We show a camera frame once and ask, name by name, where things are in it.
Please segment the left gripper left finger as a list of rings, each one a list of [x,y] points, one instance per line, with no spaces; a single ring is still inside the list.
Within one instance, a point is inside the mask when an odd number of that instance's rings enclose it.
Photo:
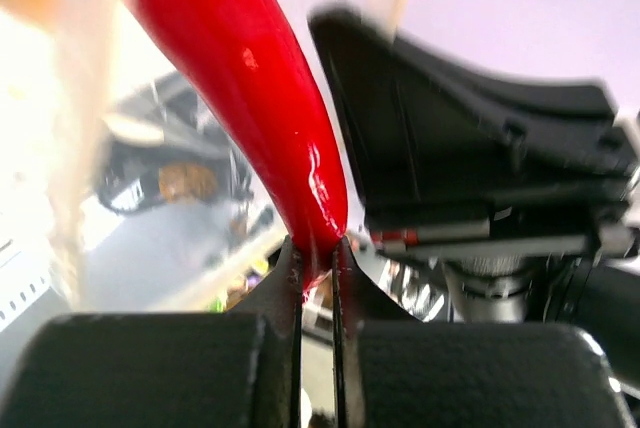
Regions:
[[[296,427],[301,258],[231,310],[78,313],[47,322],[1,401],[5,427]]]

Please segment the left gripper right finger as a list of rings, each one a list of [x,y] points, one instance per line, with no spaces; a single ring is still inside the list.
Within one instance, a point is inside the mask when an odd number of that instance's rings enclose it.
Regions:
[[[606,356],[564,324],[421,322],[332,260],[340,427],[631,427]]]

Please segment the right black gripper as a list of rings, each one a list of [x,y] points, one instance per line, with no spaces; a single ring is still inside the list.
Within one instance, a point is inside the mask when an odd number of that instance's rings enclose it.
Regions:
[[[355,13],[314,14],[376,249],[389,258],[627,258],[639,158],[594,85],[495,79],[384,39]]]

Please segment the clear zip top bag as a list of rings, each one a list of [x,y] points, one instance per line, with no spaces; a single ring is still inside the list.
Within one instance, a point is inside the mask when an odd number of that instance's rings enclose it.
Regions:
[[[74,311],[199,308],[290,236],[133,1],[1,0],[2,228]]]

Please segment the red chili pepper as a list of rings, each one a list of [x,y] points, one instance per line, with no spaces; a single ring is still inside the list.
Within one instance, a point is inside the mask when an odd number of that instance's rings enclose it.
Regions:
[[[345,233],[347,190],[323,98],[277,0],[134,0],[132,11],[248,158],[313,286]]]

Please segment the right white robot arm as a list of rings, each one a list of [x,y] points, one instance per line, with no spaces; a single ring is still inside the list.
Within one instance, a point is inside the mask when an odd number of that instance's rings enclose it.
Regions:
[[[309,29],[377,252],[467,322],[565,322],[639,380],[639,159],[601,84],[524,82],[386,38],[345,7]]]

